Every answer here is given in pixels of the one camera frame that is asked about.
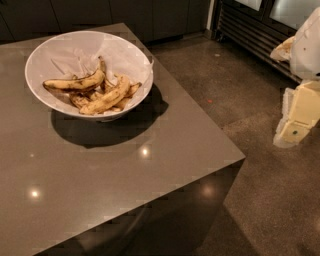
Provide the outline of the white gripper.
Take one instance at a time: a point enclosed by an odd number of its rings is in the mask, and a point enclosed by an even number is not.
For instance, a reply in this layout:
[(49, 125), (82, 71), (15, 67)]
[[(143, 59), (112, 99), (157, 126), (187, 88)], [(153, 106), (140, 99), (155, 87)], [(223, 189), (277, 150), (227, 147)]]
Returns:
[[(275, 61), (290, 62), (291, 72), (305, 80), (320, 79), (320, 7), (292, 36), (270, 54)], [(282, 118), (273, 144), (279, 148), (298, 145), (320, 120), (320, 82), (303, 81), (283, 95)]]

